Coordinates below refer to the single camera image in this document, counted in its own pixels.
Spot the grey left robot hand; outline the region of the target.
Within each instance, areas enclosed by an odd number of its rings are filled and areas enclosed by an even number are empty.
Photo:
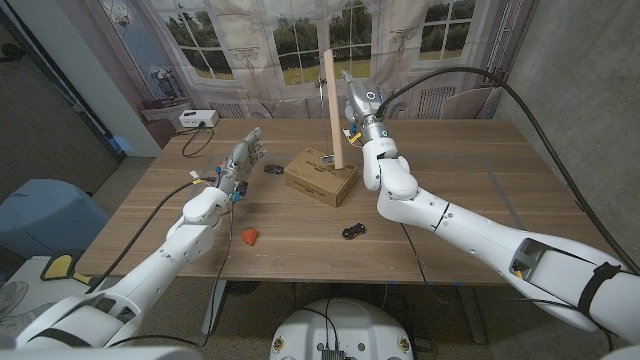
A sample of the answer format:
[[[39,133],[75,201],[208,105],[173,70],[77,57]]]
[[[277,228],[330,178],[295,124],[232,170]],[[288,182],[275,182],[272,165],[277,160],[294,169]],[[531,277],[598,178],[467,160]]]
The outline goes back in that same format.
[[[262,129],[256,127],[238,142],[227,157],[217,188],[230,195],[236,186],[251,174],[254,165],[267,154],[260,141]]]

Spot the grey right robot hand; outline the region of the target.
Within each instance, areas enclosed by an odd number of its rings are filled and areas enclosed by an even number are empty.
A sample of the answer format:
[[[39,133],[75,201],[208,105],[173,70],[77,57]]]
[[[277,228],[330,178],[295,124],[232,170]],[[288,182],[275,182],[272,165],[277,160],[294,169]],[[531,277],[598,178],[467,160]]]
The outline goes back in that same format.
[[[345,115],[357,125],[362,144],[385,137],[386,125],[376,112],[382,105],[379,89],[367,81],[354,78],[347,70],[341,71],[347,83]]]

